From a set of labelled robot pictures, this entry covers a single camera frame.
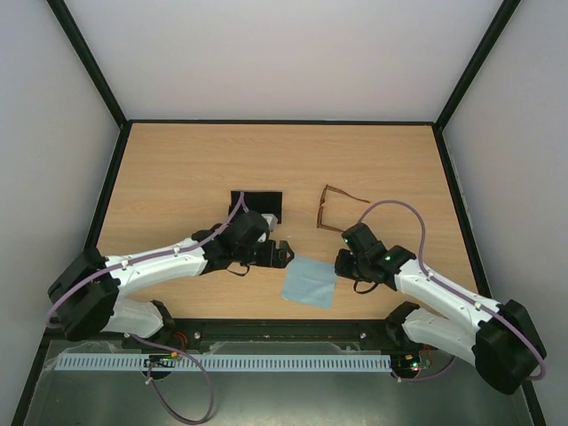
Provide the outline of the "light blue cleaning cloth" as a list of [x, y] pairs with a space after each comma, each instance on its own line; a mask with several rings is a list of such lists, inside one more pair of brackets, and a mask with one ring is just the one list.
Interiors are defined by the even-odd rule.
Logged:
[[286, 271], [280, 293], [282, 299], [323, 309], [332, 308], [337, 276], [331, 263], [296, 256]]

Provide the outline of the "black sunglasses case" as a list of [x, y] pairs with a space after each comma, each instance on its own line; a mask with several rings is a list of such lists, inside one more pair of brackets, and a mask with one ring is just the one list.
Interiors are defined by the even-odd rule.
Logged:
[[282, 199], [280, 191], [244, 191], [243, 202], [230, 219], [229, 223], [260, 225], [262, 214], [273, 214], [282, 223]]

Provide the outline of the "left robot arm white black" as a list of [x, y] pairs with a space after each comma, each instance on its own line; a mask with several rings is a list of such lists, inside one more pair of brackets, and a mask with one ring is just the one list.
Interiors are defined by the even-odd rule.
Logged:
[[166, 281], [226, 271], [232, 264], [284, 269], [295, 253], [286, 241], [271, 239], [276, 224], [275, 216], [250, 210], [178, 243], [134, 255], [102, 256], [87, 248], [50, 285], [48, 324], [71, 342], [99, 333], [164, 337], [173, 326], [164, 304], [136, 302], [130, 295]]

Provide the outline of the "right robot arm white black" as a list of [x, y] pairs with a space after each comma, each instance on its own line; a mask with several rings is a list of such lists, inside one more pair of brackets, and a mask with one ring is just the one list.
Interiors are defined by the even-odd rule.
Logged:
[[337, 276], [372, 288], [385, 285], [410, 298], [387, 318], [393, 345], [423, 343], [444, 351], [472, 365], [486, 383], [508, 395], [544, 371], [546, 349], [520, 303], [502, 304], [447, 280], [406, 248], [385, 248], [364, 223], [348, 228], [342, 237], [347, 247], [337, 254]]

